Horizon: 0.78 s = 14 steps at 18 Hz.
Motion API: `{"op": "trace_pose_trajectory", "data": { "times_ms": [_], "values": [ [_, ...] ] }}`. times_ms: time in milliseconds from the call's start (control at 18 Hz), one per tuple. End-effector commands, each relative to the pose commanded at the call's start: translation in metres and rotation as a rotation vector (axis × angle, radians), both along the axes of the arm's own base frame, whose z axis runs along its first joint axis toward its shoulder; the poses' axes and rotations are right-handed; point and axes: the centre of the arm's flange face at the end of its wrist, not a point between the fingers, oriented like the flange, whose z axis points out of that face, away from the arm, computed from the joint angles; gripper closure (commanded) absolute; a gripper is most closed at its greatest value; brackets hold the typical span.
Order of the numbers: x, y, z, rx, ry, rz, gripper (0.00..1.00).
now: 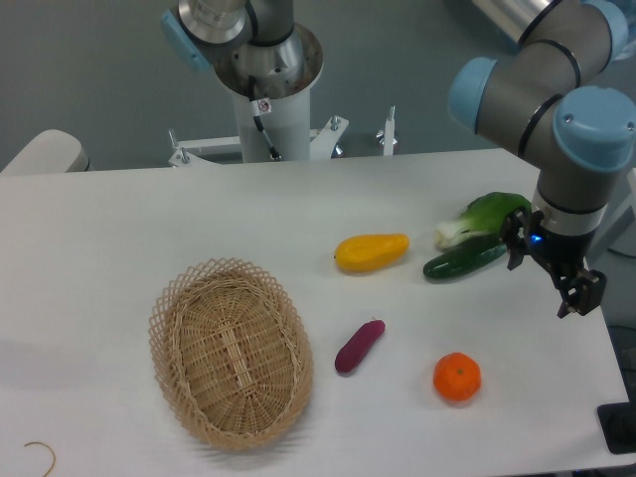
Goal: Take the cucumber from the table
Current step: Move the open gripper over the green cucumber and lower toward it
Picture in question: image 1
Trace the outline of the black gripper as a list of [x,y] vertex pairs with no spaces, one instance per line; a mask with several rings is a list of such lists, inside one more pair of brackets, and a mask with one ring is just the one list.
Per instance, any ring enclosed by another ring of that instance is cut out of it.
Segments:
[[552,232],[543,211],[517,208],[504,219],[499,236],[509,256],[509,270],[529,256],[550,276],[561,297],[558,318],[571,313],[584,316],[600,306],[607,278],[598,270],[588,270],[583,260],[591,234]]

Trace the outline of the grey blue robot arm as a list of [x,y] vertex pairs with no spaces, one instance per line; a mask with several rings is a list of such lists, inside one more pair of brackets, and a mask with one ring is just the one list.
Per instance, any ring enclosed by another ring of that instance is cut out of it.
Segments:
[[[560,294],[559,315],[584,315],[606,284],[584,259],[635,146],[634,103],[591,84],[624,49],[626,19],[607,1],[481,1],[478,9],[519,51],[507,64],[468,62],[448,111],[538,169],[531,208],[500,223],[509,267],[532,258]],[[181,1],[161,27],[185,63],[213,70],[233,96],[244,161],[331,157],[345,121],[310,132],[309,91],[323,53],[291,2]]]

